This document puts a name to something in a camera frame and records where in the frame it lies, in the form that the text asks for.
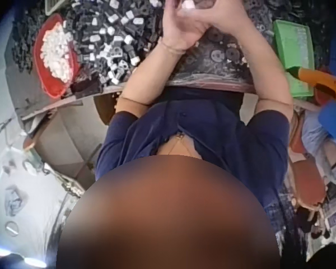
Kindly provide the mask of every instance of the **person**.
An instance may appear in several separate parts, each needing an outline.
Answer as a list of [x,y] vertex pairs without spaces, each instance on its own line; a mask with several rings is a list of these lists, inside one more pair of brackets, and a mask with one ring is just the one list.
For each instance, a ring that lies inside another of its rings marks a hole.
[[[182,55],[210,27],[233,35],[253,75],[259,101],[248,125],[243,94],[166,87]],[[128,80],[96,165],[96,179],[132,160],[184,155],[215,164],[240,180],[261,205],[271,203],[288,164],[293,101],[284,69],[241,0],[185,10],[166,0],[163,37]]]

